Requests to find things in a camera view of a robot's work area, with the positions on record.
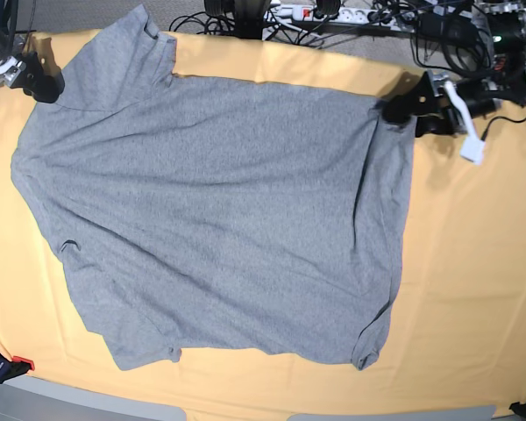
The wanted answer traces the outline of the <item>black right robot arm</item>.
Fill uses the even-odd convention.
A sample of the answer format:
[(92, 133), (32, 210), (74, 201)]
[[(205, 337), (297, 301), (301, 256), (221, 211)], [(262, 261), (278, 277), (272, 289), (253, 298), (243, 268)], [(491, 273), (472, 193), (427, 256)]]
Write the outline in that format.
[(18, 29), (19, 1), (0, 1), (0, 88), (21, 89), (39, 103), (55, 103), (64, 89), (59, 73), (30, 45), (37, 3), (32, 2), (29, 24)]

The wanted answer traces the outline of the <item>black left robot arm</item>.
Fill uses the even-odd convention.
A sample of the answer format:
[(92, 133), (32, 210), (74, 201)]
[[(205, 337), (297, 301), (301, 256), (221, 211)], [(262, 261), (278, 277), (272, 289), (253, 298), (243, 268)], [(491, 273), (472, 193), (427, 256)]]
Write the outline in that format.
[(424, 72), (408, 92), (381, 108), (383, 119), (416, 136), (457, 135), (466, 121), (448, 87), (472, 118), (499, 119), (503, 102), (526, 106), (526, 7), (520, 1), (383, 1), (372, 23), (408, 29)]

